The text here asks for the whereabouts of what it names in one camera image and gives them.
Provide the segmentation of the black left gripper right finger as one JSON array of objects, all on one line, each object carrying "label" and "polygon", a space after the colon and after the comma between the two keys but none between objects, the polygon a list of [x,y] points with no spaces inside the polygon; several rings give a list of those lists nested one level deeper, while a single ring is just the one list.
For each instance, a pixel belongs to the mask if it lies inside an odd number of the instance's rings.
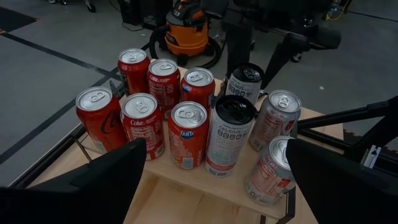
[{"label": "black left gripper right finger", "polygon": [[301,139],[286,157],[318,224],[398,224],[398,177]]}]

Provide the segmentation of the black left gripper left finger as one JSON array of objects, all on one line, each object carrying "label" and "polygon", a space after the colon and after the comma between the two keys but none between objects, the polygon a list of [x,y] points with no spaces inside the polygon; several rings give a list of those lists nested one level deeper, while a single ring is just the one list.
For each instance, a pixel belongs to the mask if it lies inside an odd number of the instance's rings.
[{"label": "black left gripper left finger", "polygon": [[0,224],[122,224],[146,153],[139,138],[33,187],[0,187]]}]

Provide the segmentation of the red can with black lettering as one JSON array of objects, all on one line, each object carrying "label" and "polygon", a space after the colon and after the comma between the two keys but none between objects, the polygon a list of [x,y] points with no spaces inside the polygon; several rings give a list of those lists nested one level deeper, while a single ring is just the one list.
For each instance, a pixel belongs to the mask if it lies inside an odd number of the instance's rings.
[{"label": "red can with black lettering", "polygon": [[147,93],[147,71],[150,60],[142,49],[126,49],[119,54],[118,70],[127,96]]},{"label": "red can with black lettering", "polygon": [[97,149],[109,152],[127,143],[121,122],[121,106],[109,88],[95,86],[76,98],[76,114]]}]

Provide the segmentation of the silver Diet Coke can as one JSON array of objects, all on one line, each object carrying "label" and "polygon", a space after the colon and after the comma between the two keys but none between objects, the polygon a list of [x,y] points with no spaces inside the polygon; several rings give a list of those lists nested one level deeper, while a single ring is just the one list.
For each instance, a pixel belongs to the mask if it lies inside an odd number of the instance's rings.
[{"label": "silver Diet Coke can", "polygon": [[263,205],[273,205],[292,190],[295,179],[286,156],[290,136],[277,136],[261,150],[259,159],[246,179],[249,197]]},{"label": "silver Diet Coke can", "polygon": [[251,146],[261,151],[277,136],[288,136],[301,115],[302,102],[287,90],[274,90],[262,102],[249,136]]}]

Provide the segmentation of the red soda can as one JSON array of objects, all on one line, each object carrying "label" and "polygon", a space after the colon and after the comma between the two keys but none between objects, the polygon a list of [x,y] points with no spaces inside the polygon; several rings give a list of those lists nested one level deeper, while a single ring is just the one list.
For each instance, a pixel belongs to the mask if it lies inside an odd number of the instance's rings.
[{"label": "red soda can", "polygon": [[172,109],[168,126],[172,162],[181,169],[200,166],[210,126],[207,110],[194,101],[183,101]]},{"label": "red soda can", "polygon": [[201,104],[207,111],[211,110],[215,80],[209,70],[200,67],[187,70],[180,86],[182,101],[194,101]]}]

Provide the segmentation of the black equipment case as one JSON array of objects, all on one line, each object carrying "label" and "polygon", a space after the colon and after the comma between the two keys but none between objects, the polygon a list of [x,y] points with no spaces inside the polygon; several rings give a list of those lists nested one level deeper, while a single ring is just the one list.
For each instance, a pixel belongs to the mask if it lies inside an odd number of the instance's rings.
[{"label": "black equipment case", "polygon": [[153,30],[165,25],[173,0],[117,0],[124,23]]}]

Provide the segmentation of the black floor mat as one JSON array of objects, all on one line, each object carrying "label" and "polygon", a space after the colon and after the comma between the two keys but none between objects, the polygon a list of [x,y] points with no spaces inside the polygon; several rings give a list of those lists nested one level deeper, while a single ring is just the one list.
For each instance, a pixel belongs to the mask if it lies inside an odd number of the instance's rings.
[{"label": "black floor mat", "polygon": [[11,32],[37,22],[37,19],[20,12],[0,7],[0,34]]}]

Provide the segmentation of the wooden shelf with black frame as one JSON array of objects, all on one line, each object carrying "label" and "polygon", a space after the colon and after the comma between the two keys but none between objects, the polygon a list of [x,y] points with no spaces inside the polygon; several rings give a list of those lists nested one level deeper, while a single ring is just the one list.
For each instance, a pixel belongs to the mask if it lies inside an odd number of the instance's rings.
[{"label": "wooden shelf with black frame", "polygon": [[245,143],[232,174],[217,179],[204,166],[183,170],[173,165],[166,141],[165,152],[145,163],[125,224],[210,223],[216,216],[228,223],[237,219],[288,223],[295,216],[295,192],[284,195],[275,205],[263,206],[245,190],[246,177],[258,155]]}]

